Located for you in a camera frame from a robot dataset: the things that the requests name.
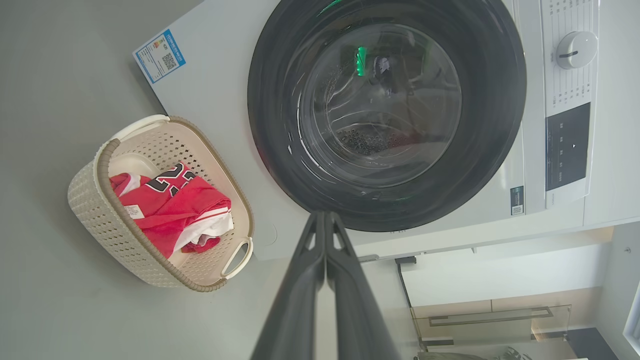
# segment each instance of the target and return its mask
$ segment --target basket handle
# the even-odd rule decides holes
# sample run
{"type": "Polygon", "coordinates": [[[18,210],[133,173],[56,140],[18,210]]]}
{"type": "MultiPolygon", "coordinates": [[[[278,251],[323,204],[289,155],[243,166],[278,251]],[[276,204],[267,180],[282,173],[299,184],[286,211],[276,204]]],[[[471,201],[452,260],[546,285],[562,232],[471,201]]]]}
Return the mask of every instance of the basket handle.
{"type": "Polygon", "coordinates": [[[234,251],[233,254],[227,260],[227,264],[225,265],[224,268],[222,268],[222,272],[220,274],[222,278],[229,280],[232,277],[236,276],[240,272],[240,270],[242,270],[249,263],[249,259],[251,259],[251,254],[253,254],[253,239],[251,239],[251,237],[249,236],[245,238],[245,241],[242,241],[241,243],[238,244],[236,251],[234,251]],[[238,264],[238,266],[236,266],[235,269],[231,270],[231,272],[229,273],[225,273],[229,265],[231,265],[231,261],[236,257],[236,254],[238,253],[238,251],[240,251],[240,248],[244,244],[249,244],[249,246],[246,249],[246,254],[244,255],[244,258],[242,259],[242,261],[240,261],[240,264],[238,264]]]}
{"type": "Polygon", "coordinates": [[[146,129],[145,131],[152,129],[154,127],[158,127],[162,125],[161,123],[166,124],[167,122],[169,122],[169,117],[166,115],[158,114],[158,115],[147,116],[144,119],[138,120],[133,124],[125,127],[124,129],[118,131],[118,133],[116,133],[116,135],[113,135],[110,140],[119,139],[121,142],[123,142],[124,140],[134,135],[144,132],[141,130],[147,127],[148,129],[146,129]]]}

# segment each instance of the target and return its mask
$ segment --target laundry basket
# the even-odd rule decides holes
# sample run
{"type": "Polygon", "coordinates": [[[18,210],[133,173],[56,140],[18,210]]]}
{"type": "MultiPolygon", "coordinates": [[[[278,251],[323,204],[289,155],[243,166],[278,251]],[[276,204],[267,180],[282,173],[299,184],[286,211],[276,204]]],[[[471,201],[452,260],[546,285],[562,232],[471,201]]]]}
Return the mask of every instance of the laundry basket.
{"type": "Polygon", "coordinates": [[[89,233],[151,285],[217,290],[242,270],[253,252],[253,218],[244,195],[211,143],[180,117],[153,115],[114,135],[73,178],[68,201],[89,233]],[[127,214],[109,177],[123,172],[155,177],[179,161],[231,199],[234,229],[221,236],[211,250],[201,254],[177,251],[166,259],[127,214]],[[230,270],[244,244],[248,244],[244,258],[230,270]]]}

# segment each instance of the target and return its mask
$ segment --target front-loading washing machine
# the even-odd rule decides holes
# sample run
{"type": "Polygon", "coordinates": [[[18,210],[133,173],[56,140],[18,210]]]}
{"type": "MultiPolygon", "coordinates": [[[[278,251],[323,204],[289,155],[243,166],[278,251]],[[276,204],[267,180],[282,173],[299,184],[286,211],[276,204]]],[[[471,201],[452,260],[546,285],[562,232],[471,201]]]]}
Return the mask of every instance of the front-loading washing machine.
{"type": "Polygon", "coordinates": [[[361,245],[585,196],[597,50],[591,0],[209,0],[134,57],[269,259],[314,210],[361,245]]]}

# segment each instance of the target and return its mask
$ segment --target control panel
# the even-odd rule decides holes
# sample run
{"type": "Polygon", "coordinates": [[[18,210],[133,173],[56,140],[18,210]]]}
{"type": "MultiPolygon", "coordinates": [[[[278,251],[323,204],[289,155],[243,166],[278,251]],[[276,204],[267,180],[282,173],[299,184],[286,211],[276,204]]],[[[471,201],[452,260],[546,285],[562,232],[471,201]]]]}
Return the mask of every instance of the control panel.
{"type": "Polygon", "coordinates": [[[547,208],[588,194],[598,0],[541,0],[547,122],[547,208]]]}
{"type": "Polygon", "coordinates": [[[591,101],[598,51],[592,0],[542,0],[547,116],[591,101]]]}

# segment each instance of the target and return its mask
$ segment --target sticker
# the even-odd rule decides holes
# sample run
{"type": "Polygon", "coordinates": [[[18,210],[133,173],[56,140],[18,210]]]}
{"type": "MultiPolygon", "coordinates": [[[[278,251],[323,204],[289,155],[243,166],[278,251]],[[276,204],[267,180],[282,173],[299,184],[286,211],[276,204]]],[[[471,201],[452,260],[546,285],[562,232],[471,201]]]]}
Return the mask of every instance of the sticker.
{"type": "Polygon", "coordinates": [[[524,186],[511,189],[511,214],[524,213],[524,186]]]}
{"type": "Polygon", "coordinates": [[[136,56],[152,84],[187,63],[169,29],[151,40],[136,56]]]}

